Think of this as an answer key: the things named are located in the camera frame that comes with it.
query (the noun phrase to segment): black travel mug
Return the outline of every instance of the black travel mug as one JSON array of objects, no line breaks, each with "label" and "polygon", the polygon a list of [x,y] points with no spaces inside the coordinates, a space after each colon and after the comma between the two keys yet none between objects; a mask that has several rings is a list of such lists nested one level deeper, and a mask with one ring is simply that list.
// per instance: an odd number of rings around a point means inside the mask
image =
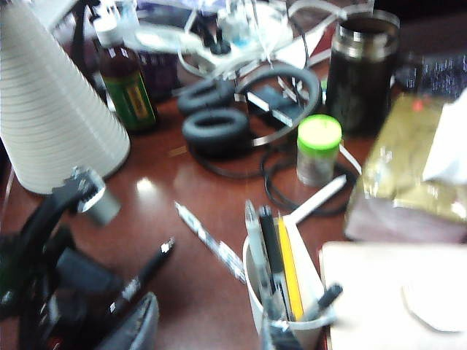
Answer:
[{"label": "black travel mug", "polygon": [[399,19],[385,11],[340,20],[331,45],[326,106],[346,135],[373,136],[390,108]]}]

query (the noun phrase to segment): headphones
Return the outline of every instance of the headphones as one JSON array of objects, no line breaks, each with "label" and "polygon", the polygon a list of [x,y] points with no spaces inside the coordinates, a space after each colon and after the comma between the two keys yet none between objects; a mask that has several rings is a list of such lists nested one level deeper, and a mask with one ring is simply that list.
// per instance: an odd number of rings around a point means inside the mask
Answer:
[{"label": "headphones", "polygon": [[[302,81],[308,91],[308,101],[291,125],[267,136],[252,137],[247,116],[228,106],[234,100],[235,94],[245,96],[253,85],[274,77]],[[230,81],[204,80],[189,87],[177,102],[181,113],[188,116],[182,126],[182,134],[188,146],[207,156],[222,156],[229,152],[270,144],[294,131],[298,124],[313,114],[320,105],[321,86],[316,75],[289,65],[259,69],[236,88]]]}]

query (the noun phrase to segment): green bottle label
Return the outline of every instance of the green bottle label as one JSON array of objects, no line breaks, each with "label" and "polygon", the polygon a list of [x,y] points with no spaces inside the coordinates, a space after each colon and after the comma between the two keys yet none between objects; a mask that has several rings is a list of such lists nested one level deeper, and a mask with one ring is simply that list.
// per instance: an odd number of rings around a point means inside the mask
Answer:
[{"label": "green bottle label", "polygon": [[127,129],[140,130],[155,124],[155,113],[139,72],[124,78],[103,79],[115,111]]}]

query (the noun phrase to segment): green lid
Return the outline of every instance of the green lid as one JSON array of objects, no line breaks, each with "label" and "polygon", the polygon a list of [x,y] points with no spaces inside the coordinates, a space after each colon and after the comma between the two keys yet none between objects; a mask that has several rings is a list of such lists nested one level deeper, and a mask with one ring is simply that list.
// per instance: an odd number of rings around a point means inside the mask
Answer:
[{"label": "green lid", "polygon": [[341,139],[341,125],[326,114],[311,115],[298,126],[298,148],[311,156],[332,154]]}]

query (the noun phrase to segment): pen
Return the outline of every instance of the pen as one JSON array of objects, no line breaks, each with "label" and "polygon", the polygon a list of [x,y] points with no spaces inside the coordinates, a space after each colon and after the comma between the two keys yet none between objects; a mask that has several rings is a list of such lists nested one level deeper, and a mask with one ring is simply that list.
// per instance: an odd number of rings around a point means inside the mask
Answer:
[{"label": "pen", "polygon": [[178,215],[185,224],[206,244],[232,275],[241,283],[246,284],[247,280],[245,278],[242,259],[227,244],[222,241],[217,242],[185,206],[175,202],[175,208],[177,208]]},{"label": "pen", "polygon": [[289,214],[289,217],[297,225],[301,220],[307,217],[317,207],[325,203],[330,197],[335,195],[347,182],[345,175],[336,177],[333,181],[329,182],[321,190],[316,192],[305,203],[299,206],[296,210]]},{"label": "pen", "polygon": [[289,297],[287,293],[287,283],[285,281],[284,263],[279,247],[279,240],[274,226],[274,219],[271,213],[271,207],[262,206],[259,210],[261,230],[263,231],[264,243],[268,252],[269,265],[271,268],[272,281],[274,282],[274,291],[278,290],[284,303],[287,319],[291,319]]},{"label": "pen", "polygon": [[260,282],[261,303],[264,305],[268,298],[271,297],[273,291],[271,269],[269,267],[260,220],[250,200],[245,202],[245,225],[247,226],[251,256]]},{"label": "pen", "polygon": [[153,276],[156,269],[159,268],[170,255],[174,244],[175,238],[172,237],[161,245],[160,249],[143,267],[143,269],[141,269],[139,274],[124,286],[118,298],[110,304],[107,309],[107,316],[115,316],[119,314],[123,308],[131,302],[134,295],[141,290],[141,288]]},{"label": "pen", "polygon": [[317,319],[319,315],[342,293],[340,284],[332,284],[323,294],[323,296],[313,304],[302,317],[302,321],[312,321]]}]

